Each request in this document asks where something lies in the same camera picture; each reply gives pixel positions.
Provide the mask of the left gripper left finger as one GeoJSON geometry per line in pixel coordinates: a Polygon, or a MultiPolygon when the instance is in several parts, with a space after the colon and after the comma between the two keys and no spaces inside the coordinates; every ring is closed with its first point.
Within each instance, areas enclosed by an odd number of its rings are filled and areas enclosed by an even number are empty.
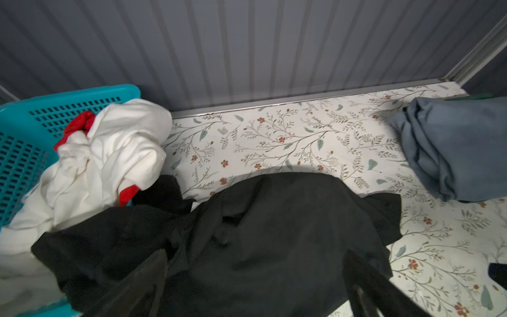
{"type": "Polygon", "coordinates": [[[157,316],[166,272],[166,251],[157,250],[83,315],[157,316]]]}

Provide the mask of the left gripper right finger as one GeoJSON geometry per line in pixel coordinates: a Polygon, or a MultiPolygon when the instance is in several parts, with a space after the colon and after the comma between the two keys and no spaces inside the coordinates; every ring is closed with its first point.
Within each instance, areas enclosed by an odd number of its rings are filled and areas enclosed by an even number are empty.
{"type": "Polygon", "coordinates": [[[343,259],[343,280],[354,316],[428,316],[352,250],[343,259]]]}

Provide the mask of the black t shirt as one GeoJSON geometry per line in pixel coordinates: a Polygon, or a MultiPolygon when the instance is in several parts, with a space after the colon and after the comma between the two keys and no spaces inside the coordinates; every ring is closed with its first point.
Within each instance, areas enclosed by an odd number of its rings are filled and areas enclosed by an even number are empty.
{"type": "Polygon", "coordinates": [[[264,174],[198,206],[162,176],[129,206],[43,234],[32,253],[78,311],[165,250],[160,316],[328,316],[347,299],[348,250],[392,276],[401,212],[400,195],[360,197],[327,174],[264,174]]]}

